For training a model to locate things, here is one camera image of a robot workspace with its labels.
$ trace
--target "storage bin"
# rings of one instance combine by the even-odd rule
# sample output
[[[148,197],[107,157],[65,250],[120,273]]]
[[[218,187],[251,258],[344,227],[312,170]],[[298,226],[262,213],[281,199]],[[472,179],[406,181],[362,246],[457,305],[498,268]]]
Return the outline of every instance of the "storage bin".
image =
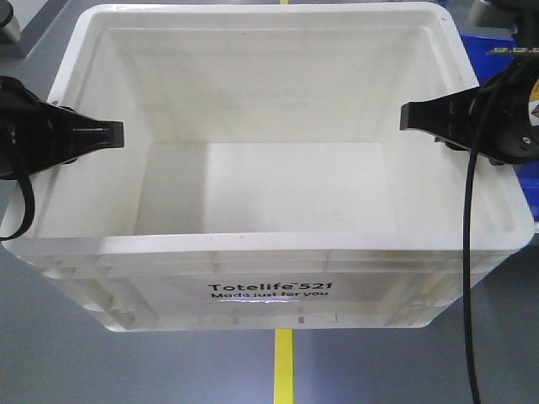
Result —
[[[400,108],[476,85],[429,3],[91,8],[49,102],[125,148],[36,175],[6,248],[116,331],[422,327],[462,292],[468,155]],[[530,240],[511,167],[478,162],[472,231],[474,283]]]

